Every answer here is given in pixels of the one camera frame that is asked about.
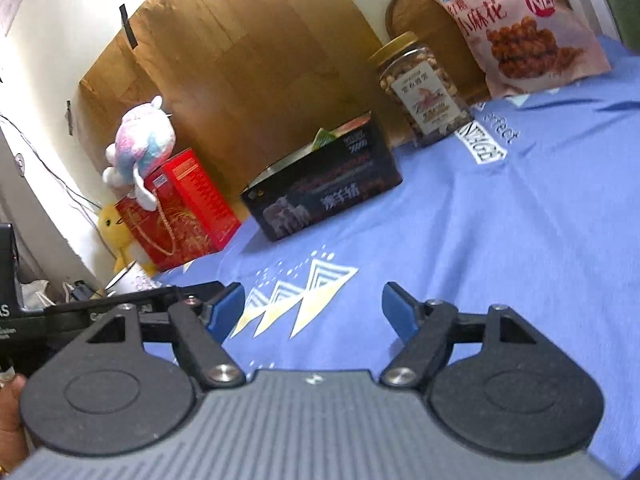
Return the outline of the left hand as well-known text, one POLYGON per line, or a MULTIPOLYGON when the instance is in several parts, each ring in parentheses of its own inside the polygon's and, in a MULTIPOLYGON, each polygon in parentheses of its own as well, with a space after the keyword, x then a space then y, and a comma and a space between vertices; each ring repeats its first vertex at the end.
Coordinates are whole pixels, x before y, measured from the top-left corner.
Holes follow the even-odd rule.
POLYGON ((0 465, 1 474, 9 474, 28 456, 28 446, 20 416, 20 397, 26 378, 16 375, 0 394, 0 465))

